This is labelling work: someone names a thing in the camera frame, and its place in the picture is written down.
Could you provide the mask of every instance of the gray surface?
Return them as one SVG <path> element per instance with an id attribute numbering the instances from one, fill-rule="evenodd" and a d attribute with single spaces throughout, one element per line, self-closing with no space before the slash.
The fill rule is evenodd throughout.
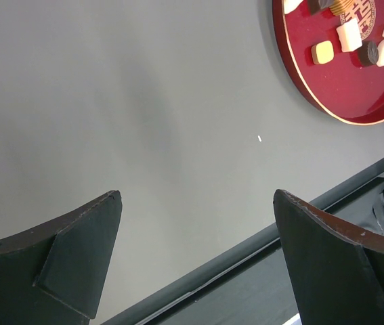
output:
<path id="1" fill-rule="evenodd" d="M 298 313 L 282 250 L 161 322 L 162 325 L 275 325 Z"/>
<path id="2" fill-rule="evenodd" d="M 0 0 L 0 238 L 119 189 L 93 324 L 274 222 L 276 188 L 311 200 L 382 157 L 384 124 L 298 94 L 270 0 Z"/>

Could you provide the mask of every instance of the round tray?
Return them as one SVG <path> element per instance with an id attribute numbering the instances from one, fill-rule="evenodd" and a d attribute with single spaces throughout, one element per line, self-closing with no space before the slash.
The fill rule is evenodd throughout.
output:
<path id="1" fill-rule="evenodd" d="M 273 21 L 282 60 L 294 84 L 319 110 L 349 124 L 384 121 L 384 67 L 362 67 L 356 51 L 343 53 L 336 31 L 344 21 L 359 20 L 362 39 L 383 40 L 384 0 L 355 0 L 350 12 L 334 16 L 329 9 L 311 15 L 308 0 L 283 13 L 283 0 L 273 0 Z M 315 65 L 313 45 L 331 41 L 335 58 Z"/>

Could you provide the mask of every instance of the dark chocolate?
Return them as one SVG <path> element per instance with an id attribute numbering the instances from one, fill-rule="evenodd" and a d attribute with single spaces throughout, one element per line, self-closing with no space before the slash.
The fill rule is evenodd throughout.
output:
<path id="1" fill-rule="evenodd" d="M 361 48 L 357 50 L 360 63 L 363 66 L 373 66 L 379 61 L 379 48 L 372 41 L 363 42 Z"/>
<path id="2" fill-rule="evenodd" d="M 334 2 L 335 0 L 307 0 L 311 14 L 316 14 L 317 12 L 330 7 Z"/>

